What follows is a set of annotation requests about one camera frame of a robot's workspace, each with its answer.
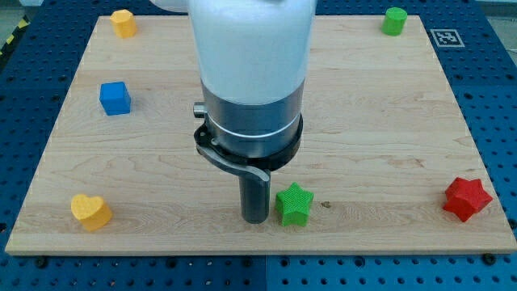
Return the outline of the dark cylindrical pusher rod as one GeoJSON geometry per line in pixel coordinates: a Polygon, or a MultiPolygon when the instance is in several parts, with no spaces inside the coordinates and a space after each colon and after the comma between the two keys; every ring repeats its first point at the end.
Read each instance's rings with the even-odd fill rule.
{"type": "Polygon", "coordinates": [[[270,173],[266,180],[240,176],[242,217],[251,224],[264,222],[269,215],[270,173]]]}

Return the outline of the black clamp mount with lever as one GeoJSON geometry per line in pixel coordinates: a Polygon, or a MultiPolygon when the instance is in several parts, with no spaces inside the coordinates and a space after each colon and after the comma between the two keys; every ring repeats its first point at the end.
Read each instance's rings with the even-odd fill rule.
{"type": "Polygon", "coordinates": [[[212,141],[215,141],[215,137],[209,132],[207,122],[195,131],[194,139],[198,153],[215,167],[254,182],[270,182],[270,172],[279,170],[288,164],[299,149],[303,132],[302,115],[297,118],[296,125],[297,128],[293,138],[282,150],[259,158],[233,154],[222,145],[214,145],[212,141]]]}

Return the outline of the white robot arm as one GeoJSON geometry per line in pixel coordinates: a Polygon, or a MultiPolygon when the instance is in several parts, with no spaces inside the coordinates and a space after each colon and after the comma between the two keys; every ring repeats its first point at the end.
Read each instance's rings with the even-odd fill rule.
{"type": "Polygon", "coordinates": [[[316,2],[153,0],[189,16],[203,100],[197,151],[239,179],[242,217],[269,214],[271,173],[296,155],[316,2]]]}

